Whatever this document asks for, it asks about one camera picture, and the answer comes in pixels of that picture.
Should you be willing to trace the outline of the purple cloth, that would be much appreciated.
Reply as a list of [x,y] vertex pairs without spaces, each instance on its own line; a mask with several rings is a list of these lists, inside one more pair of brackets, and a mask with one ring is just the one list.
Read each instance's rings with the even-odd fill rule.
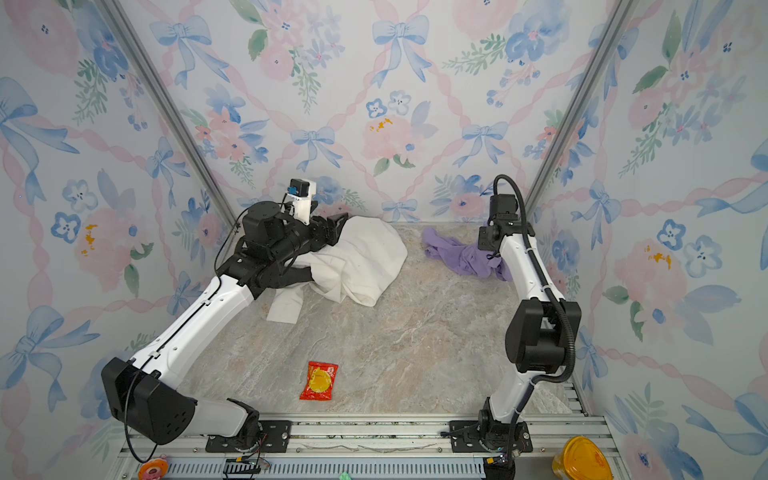
[[481,279],[496,277],[504,282],[512,282],[513,277],[500,257],[489,257],[476,244],[464,244],[456,238],[441,236],[434,228],[425,228],[422,232],[424,253],[427,258],[441,261],[449,270],[462,276],[475,276]]

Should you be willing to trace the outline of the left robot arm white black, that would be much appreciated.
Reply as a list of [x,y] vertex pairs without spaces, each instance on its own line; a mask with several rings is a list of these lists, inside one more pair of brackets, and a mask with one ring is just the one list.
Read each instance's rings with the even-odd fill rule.
[[186,374],[221,330],[262,293],[311,281],[299,256],[338,243],[349,216],[314,215],[313,200],[258,202],[243,213],[242,237],[202,294],[130,359],[111,359],[101,371],[111,415],[124,432],[156,445],[181,436],[221,438],[248,452],[263,437],[258,411],[242,401],[195,399],[179,392]]

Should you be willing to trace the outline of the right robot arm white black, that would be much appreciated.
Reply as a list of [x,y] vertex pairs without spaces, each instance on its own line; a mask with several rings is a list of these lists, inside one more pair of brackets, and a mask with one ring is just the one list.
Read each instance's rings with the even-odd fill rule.
[[523,410],[538,384],[571,377],[581,320],[578,304],[565,299],[546,271],[522,210],[515,195],[492,195],[488,223],[478,235],[480,249],[510,271],[520,300],[504,338],[509,364],[486,400],[478,427],[486,445],[502,441],[508,452],[532,450]]

